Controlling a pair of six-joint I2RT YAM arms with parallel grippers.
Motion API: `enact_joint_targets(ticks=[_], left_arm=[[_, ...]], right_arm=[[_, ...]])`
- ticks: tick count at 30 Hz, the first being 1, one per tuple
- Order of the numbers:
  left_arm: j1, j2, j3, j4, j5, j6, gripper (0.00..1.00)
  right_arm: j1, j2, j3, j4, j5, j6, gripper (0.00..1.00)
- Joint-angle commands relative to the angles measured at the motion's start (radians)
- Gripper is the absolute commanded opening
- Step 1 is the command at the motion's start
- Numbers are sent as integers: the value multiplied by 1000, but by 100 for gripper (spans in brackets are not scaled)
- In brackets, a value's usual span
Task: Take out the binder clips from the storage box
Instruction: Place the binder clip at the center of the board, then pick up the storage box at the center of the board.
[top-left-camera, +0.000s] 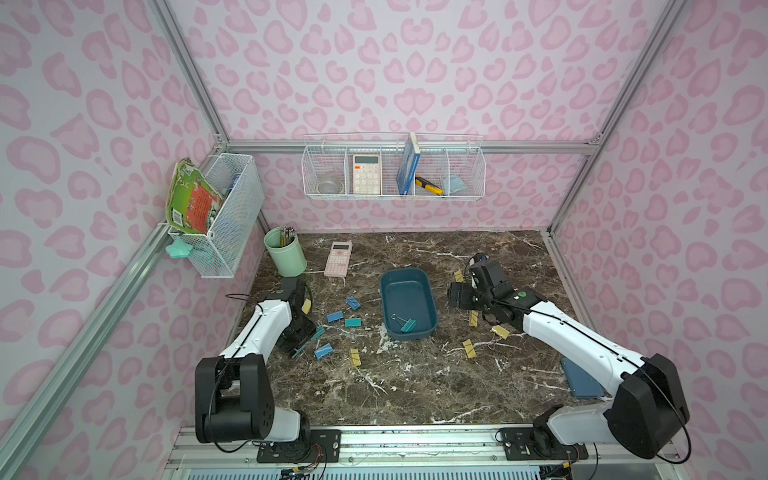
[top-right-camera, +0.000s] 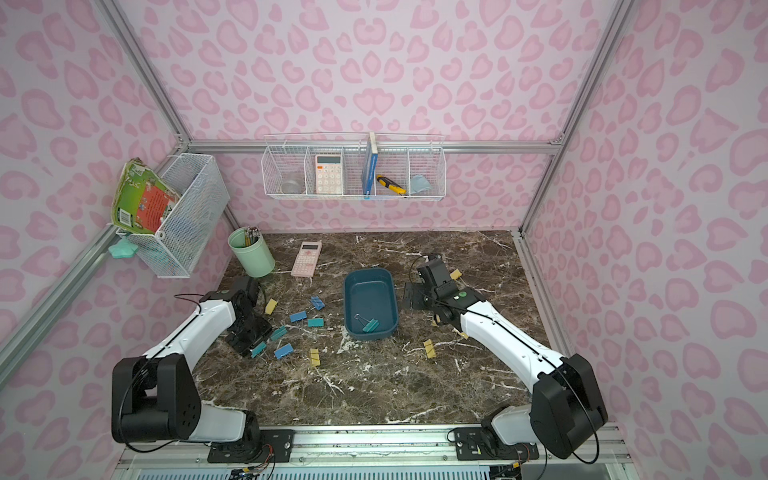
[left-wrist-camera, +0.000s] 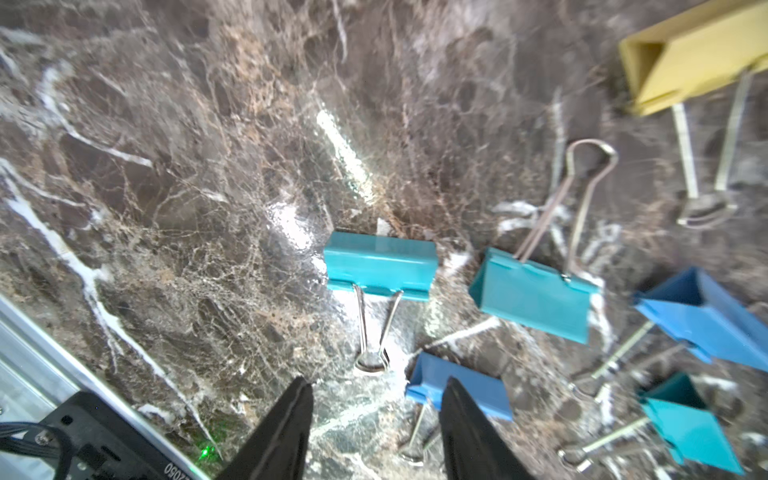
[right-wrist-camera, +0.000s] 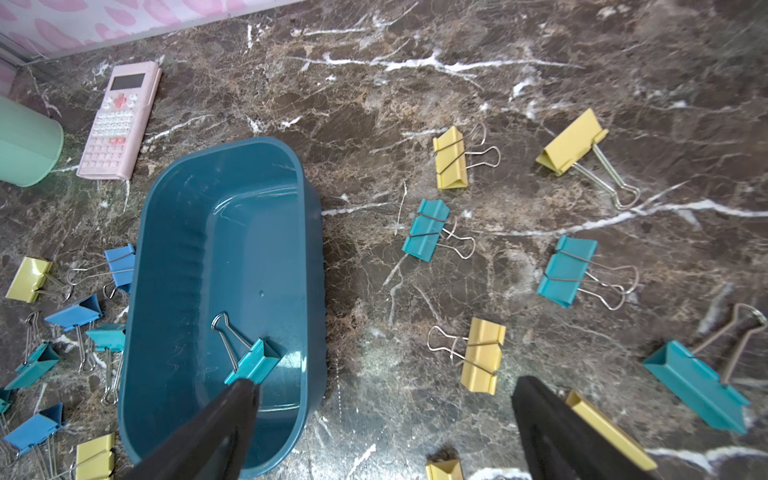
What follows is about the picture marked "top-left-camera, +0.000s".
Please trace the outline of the blue binder clip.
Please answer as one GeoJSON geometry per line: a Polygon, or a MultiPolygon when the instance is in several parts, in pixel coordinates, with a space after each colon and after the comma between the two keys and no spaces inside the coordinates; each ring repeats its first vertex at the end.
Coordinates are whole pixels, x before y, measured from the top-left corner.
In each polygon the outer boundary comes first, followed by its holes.
{"type": "Polygon", "coordinates": [[[357,311],[358,309],[360,309],[360,308],[361,308],[361,304],[360,304],[360,302],[359,302],[359,301],[358,301],[358,300],[357,300],[355,297],[353,297],[353,296],[348,296],[348,297],[346,298],[346,303],[348,304],[348,306],[349,306],[349,307],[350,307],[350,308],[351,308],[353,311],[357,311]]]}
{"type": "Polygon", "coordinates": [[[331,314],[328,314],[326,316],[328,323],[333,323],[339,320],[343,320],[345,318],[344,313],[342,311],[337,311],[331,314]]]}
{"type": "Polygon", "coordinates": [[[321,347],[319,347],[315,352],[314,356],[317,360],[323,359],[327,355],[333,352],[333,347],[330,343],[325,344],[321,347]]]}

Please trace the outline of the yellow binder clip mid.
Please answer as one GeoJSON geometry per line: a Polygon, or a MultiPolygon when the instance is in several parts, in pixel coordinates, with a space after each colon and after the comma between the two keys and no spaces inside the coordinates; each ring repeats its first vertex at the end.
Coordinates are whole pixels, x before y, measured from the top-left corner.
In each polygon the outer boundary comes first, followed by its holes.
{"type": "Polygon", "coordinates": [[[478,320],[479,320],[479,312],[475,311],[475,310],[472,310],[469,313],[468,325],[470,327],[477,327],[478,326],[478,320]]]}

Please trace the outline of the yellow binder clip table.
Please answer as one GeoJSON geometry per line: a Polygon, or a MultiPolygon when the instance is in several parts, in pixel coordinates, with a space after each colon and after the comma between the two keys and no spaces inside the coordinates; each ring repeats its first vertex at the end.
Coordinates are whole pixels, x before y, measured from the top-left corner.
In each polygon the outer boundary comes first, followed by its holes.
{"type": "Polygon", "coordinates": [[[358,349],[352,348],[349,351],[349,361],[352,367],[360,367],[362,365],[360,353],[358,349]]]}
{"type": "Polygon", "coordinates": [[[470,339],[465,340],[462,345],[468,359],[474,359],[477,357],[474,344],[470,339]]]}

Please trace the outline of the teal plastic storage box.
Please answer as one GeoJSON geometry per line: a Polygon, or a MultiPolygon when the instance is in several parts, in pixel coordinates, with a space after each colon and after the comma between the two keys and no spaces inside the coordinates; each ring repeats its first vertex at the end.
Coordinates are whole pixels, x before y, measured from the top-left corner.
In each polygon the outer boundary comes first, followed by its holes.
{"type": "Polygon", "coordinates": [[[390,270],[380,278],[384,324],[393,339],[415,341],[431,336],[438,325],[438,312],[427,274],[419,268],[390,270]],[[401,333],[391,316],[416,321],[410,333],[401,333]]]}

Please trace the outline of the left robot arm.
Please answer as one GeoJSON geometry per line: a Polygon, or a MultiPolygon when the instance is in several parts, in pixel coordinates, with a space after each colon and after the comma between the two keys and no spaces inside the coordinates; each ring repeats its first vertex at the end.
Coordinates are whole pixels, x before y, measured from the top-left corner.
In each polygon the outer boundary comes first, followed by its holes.
{"type": "Polygon", "coordinates": [[[284,278],[276,293],[261,296],[254,314],[219,355],[195,369],[195,433],[201,443],[266,442],[305,446],[305,416],[275,404],[267,363],[275,348],[301,352],[316,332],[305,311],[311,300],[300,277],[284,278]]]}

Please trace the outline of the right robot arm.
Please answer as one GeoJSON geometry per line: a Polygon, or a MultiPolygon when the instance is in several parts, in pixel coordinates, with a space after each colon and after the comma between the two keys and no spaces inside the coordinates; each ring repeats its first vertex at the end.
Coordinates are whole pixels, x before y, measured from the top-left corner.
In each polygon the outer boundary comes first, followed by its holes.
{"type": "Polygon", "coordinates": [[[450,306],[489,314],[501,324],[538,339],[584,370],[608,401],[555,406],[532,424],[536,453],[553,457],[559,447],[586,443],[622,446],[641,459],[660,456],[677,434],[687,435],[690,412],[675,364],[625,348],[567,315],[543,294],[516,288],[498,261],[472,257],[467,280],[447,290],[450,306]]]}

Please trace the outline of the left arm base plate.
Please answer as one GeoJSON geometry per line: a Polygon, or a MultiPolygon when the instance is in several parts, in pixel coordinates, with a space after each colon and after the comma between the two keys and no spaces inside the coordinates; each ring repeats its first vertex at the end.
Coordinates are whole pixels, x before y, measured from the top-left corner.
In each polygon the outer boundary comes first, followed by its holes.
{"type": "Polygon", "coordinates": [[[300,433],[292,442],[265,443],[259,447],[259,464],[338,463],[342,431],[339,429],[310,429],[300,433]]]}

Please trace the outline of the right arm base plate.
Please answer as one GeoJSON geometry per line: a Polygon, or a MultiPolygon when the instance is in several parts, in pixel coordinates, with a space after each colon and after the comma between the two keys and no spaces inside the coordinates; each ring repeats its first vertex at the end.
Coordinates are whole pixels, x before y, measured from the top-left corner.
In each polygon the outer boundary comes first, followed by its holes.
{"type": "Polygon", "coordinates": [[[508,461],[569,461],[587,460],[589,453],[583,444],[564,445],[547,427],[518,426],[501,428],[495,439],[505,451],[508,461]]]}

